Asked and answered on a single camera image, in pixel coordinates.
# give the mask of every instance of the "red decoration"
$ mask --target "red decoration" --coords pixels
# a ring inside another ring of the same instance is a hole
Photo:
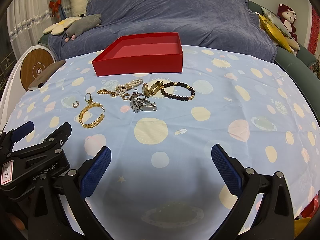
[[[52,17],[55,16],[55,14],[57,13],[57,17],[59,18],[59,5],[61,4],[61,0],[57,0],[56,2],[52,2],[50,1],[49,3],[49,8],[52,9]]]
[[[312,25],[308,50],[314,55],[318,44],[320,18],[316,10],[312,7]]]

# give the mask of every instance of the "label sticker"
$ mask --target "label sticker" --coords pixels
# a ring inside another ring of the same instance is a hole
[[[12,181],[13,160],[3,164],[1,172],[1,186]]]

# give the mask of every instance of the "red box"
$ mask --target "red box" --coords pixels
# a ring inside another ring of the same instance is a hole
[[[122,36],[92,65],[98,77],[133,73],[181,73],[183,53],[178,33]]]

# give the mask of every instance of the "pearl bracelet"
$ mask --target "pearl bracelet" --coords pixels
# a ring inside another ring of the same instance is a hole
[[[190,97],[181,97],[181,96],[177,96],[177,95],[172,95],[172,94],[168,94],[164,91],[165,88],[170,87],[170,86],[180,86],[180,87],[184,87],[186,89],[188,89],[191,92],[191,96]],[[195,90],[188,86],[188,84],[185,83],[180,83],[180,82],[170,82],[167,84],[164,84],[163,86],[161,86],[161,94],[166,97],[166,98],[172,98],[172,99],[176,99],[176,100],[180,100],[180,101],[188,101],[188,100],[192,100],[195,97]]]

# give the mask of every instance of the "gray plush toy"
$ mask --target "gray plush toy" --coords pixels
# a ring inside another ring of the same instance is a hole
[[[101,20],[99,19],[101,14],[93,14],[83,17],[80,20],[74,22],[70,27],[67,29],[67,37],[66,42],[69,41],[69,38],[73,41],[76,37],[80,36],[82,33],[101,26]]]

